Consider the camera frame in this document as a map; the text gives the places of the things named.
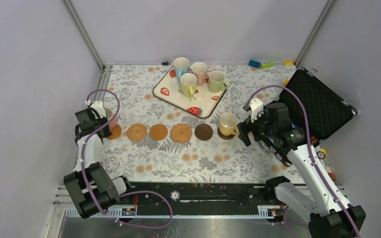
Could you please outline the pink mug front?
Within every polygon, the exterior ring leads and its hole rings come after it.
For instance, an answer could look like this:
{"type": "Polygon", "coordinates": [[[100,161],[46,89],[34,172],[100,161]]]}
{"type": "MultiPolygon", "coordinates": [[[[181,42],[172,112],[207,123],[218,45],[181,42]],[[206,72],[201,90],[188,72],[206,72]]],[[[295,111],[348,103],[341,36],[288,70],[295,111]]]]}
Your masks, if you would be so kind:
{"type": "Polygon", "coordinates": [[[117,118],[111,109],[105,107],[104,110],[107,116],[107,120],[110,121],[108,124],[109,129],[113,130],[113,128],[118,124],[117,118]]]}

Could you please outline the yellow mug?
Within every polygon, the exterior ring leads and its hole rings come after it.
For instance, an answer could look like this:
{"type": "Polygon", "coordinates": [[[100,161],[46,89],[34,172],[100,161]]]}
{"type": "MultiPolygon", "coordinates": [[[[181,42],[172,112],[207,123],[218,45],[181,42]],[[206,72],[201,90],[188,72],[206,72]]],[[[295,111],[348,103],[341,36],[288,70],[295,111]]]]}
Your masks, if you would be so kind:
{"type": "Polygon", "coordinates": [[[220,117],[219,127],[223,135],[239,135],[238,131],[238,118],[233,113],[224,113],[220,117]]]}

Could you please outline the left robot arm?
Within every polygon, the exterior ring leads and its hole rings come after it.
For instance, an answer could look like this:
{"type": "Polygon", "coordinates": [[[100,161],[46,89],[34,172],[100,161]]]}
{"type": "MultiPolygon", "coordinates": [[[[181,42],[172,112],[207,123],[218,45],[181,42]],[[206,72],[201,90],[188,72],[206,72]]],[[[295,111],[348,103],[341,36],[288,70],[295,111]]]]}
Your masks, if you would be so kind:
{"type": "Polygon", "coordinates": [[[92,107],[75,113],[78,159],[64,185],[80,217],[86,219],[118,203],[133,200],[134,191],[125,176],[110,178],[100,163],[103,139],[111,134],[106,116],[92,107]]]}

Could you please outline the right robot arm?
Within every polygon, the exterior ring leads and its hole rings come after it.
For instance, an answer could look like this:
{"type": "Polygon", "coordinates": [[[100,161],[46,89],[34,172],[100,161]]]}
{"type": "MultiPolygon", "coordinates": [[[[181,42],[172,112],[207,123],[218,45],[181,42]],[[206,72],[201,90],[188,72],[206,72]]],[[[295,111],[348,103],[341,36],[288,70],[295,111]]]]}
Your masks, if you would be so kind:
{"type": "Polygon", "coordinates": [[[358,238],[366,218],[364,209],[353,206],[321,165],[308,136],[308,130],[293,125],[284,103],[253,99],[244,106],[251,115],[238,124],[239,138],[251,145],[248,134],[262,146],[270,147],[285,164],[295,166],[311,192],[307,197],[285,176],[265,183],[265,198],[271,204],[283,202],[308,225],[314,238],[358,238]]]}

